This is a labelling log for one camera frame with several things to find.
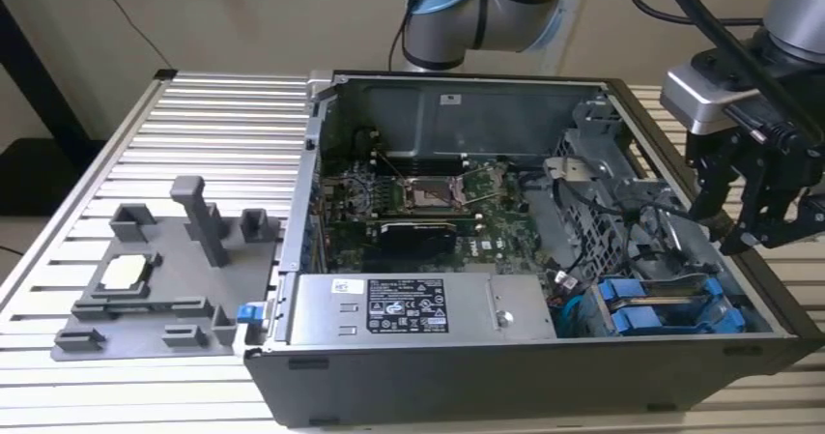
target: power supply label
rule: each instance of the power supply label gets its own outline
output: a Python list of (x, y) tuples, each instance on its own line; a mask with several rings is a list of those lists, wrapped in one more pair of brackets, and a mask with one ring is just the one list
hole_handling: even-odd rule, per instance
[(442, 279), (369, 279), (366, 329), (370, 333), (447, 333)]

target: slotted aluminum platform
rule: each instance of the slotted aluminum platform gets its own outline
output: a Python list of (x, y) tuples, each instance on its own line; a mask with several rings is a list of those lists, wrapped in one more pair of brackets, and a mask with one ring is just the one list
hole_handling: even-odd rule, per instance
[[(105, 250), (107, 217), (119, 203), (139, 201), (158, 215), (179, 215), (166, 200), (171, 179), (198, 174), (223, 214), (254, 205), (287, 222), (303, 91), (305, 78), (282, 76), (179, 73), (151, 83), (0, 286), (0, 427), (26, 434), (286, 431), (235, 357), (57, 363), (49, 349)], [(658, 88), (634, 92), (682, 149), (683, 129), (658, 105)], [(733, 215), (738, 193), (726, 205)], [(825, 328), (825, 245), (761, 252)], [(821, 433), (823, 406), (819, 351), (774, 376), (737, 381), (686, 414), (397, 425), (371, 432)]]

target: wall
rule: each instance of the wall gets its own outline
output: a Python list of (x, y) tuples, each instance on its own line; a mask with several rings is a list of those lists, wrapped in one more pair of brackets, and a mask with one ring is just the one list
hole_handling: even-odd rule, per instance
[[(385, 69), (403, 0), (118, 0), (179, 70)], [(162, 62), (110, 0), (5, 0), (86, 128), (107, 135)], [(474, 53), (470, 72), (534, 72), (541, 54)]]
[[(4, 1), (78, 119), (93, 135), (107, 136), (163, 66), (157, 55), (110, 0)], [(402, 1), (119, 0), (175, 68), (298, 74), (383, 69)], [(705, 1), (718, 14), (751, 15), (762, 13), (767, 0)], [(670, 0), (649, 2), (677, 11)], [(655, 84), (666, 67), (706, 45), (694, 29), (649, 19), (629, 0), (585, 0), (561, 63), (541, 53), (475, 52), (465, 70), (606, 75)], [(4, 95), (6, 89), (0, 85)]]
[[(682, 14), (673, 0), (645, 0), (659, 11)], [(702, 0), (715, 16), (762, 16), (769, 0)], [(739, 37), (753, 30), (733, 29)], [(642, 14), (630, 0), (583, 0), (562, 56), (559, 74), (609, 76), (659, 84), (667, 67), (710, 48), (695, 28)]]
[(5, 69), (0, 69), (0, 152), (21, 137), (48, 137), (40, 117), (32, 110)]

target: blue clip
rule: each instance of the blue clip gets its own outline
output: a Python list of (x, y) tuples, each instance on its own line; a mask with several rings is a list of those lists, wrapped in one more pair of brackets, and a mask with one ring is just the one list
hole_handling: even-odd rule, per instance
[(262, 324), (262, 305), (243, 304), (237, 307), (237, 322), (249, 325)]

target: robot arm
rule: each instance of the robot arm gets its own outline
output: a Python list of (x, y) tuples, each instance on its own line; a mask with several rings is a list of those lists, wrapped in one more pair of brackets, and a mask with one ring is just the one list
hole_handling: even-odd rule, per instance
[(467, 49), (521, 52), (549, 43), (561, 0), (417, 0), (402, 41), (413, 70), (447, 71)]
[[(695, 0), (677, 2), (706, 18)], [(733, 254), (825, 231), (825, 194), (813, 188), (825, 161), (825, 0), (773, 0), (765, 27), (742, 44), (699, 21), (717, 48), (667, 72), (661, 102), (687, 128), (699, 187), (690, 215), (711, 219), (730, 183), (745, 179), (738, 220), (722, 233), (721, 251)]]
[[(810, 189), (825, 166), (825, 0), (773, 0), (763, 28), (742, 43), (698, 0), (677, 2), (687, 18), (670, 17), (717, 45), (669, 71), (661, 96), (687, 128), (699, 187), (690, 215), (715, 228), (723, 254), (782, 246), (825, 231), (825, 193)], [(561, 0), (413, 0), (402, 41), (410, 69), (453, 70), (467, 49), (541, 48), (561, 17)], [(714, 226), (739, 176), (738, 221)]]

